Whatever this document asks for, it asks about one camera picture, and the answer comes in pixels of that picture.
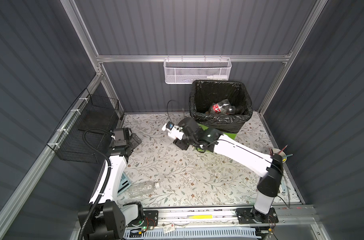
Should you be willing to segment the clear bottle red label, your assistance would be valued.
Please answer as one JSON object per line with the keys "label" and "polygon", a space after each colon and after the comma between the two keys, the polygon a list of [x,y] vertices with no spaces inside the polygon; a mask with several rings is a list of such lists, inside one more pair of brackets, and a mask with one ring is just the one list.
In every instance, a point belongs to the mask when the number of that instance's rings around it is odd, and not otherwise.
{"label": "clear bottle red label", "polygon": [[213,103],[209,108],[211,115],[235,115],[236,107],[231,105],[228,99],[222,100],[218,103]]}

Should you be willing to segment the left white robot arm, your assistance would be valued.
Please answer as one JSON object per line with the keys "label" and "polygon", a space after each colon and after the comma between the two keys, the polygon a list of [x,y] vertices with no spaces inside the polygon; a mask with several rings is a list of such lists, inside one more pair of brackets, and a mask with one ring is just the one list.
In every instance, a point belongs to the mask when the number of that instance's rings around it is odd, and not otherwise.
{"label": "left white robot arm", "polygon": [[145,217],[142,204],[134,202],[119,208],[116,199],[121,189],[121,179],[128,160],[142,140],[130,128],[113,131],[92,129],[108,135],[112,141],[110,149],[104,153],[93,147],[87,140],[87,133],[82,135],[83,142],[94,152],[100,154],[105,164],[100,172],[92,197],[87,206],[78,213],[80,222],[79,240],[123,240],[125,230],[132,221],[142,221]]}

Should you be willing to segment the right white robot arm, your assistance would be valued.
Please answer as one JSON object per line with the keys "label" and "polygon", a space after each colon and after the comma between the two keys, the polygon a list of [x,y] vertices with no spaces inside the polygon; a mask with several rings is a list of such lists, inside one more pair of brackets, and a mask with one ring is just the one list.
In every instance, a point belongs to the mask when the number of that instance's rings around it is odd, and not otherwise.
{"label": "right white robot arm", "polygon": [[283,157],[279,153],[264,154],[248,148],[215,128],[202,129],[193,118],[184,118],[177,125],[167,122],[162,130],[181,150],[190,146],[204,152],[223,155],[260,176],[254,215],[267,216],[277,197],[283,177]]}

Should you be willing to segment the black bin liner bag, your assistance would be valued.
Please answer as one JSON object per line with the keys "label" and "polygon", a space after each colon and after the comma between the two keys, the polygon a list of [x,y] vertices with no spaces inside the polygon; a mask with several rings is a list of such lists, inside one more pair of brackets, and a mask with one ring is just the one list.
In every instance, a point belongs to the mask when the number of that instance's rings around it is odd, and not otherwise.
{"label": "black bin liner bag", "polygon": [[197,123],[229,134],[238,133],[253,115],[251,97],[241,82],[196,80],[189,108]]}

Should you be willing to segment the clear ribbed empty bottle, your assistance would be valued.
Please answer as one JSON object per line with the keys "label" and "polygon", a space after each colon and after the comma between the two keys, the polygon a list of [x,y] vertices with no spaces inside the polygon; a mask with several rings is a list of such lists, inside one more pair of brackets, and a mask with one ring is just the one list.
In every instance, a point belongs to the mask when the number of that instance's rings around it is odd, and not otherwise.
{"label": "clear ribbed empty bottle", "polygon": [[149,182],[137,183],[129,187],[128,194],[131,198],[138,198],[143,195],[151,194],[159,188],[160,188],[159,182],[149,181]]}

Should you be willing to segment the white cup pencil holder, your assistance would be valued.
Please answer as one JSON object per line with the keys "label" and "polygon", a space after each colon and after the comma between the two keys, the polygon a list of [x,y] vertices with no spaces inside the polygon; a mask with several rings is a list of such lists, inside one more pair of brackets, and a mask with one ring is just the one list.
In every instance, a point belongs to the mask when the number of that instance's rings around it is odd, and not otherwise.
{"label": "white cup pencil holder", "polygon": [[282,162],[285,163],[287,160],[286,154],[280,149],[272,149],[274,154],[279,154],[282,157]]}

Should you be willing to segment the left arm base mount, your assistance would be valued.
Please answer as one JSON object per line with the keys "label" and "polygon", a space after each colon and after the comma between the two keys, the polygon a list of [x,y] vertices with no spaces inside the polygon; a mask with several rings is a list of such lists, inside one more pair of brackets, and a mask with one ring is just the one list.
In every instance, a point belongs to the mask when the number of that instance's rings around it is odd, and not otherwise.
{"label": "left arm base mount", "polygon": [[144,211],[144,215],[139,220],[133,220],[127,227],[156,227],[158,225],[159,211]]}

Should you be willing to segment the white tag on rail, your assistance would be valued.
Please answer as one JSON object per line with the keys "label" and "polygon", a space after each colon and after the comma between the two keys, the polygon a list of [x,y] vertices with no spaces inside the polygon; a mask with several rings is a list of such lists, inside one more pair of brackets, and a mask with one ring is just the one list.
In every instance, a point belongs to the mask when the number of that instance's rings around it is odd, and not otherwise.
{"label": "white tag on rail", "polygon": [[176,227],[174,224],[168,224],[163,226],[163,232],[164,234],[174,232],[176,230]]}

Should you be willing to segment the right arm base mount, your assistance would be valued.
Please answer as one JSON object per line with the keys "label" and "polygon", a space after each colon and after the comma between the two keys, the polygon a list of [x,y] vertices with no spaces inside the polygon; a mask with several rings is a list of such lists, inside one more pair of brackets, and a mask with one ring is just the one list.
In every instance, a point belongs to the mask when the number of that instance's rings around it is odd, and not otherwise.
{"label": "right arm base mount", "polygon": [[240,224],[276,224],[279,222],[274,208],[270,208],[267,214],[263,214],[255,208],[237,208],[235,213]]}

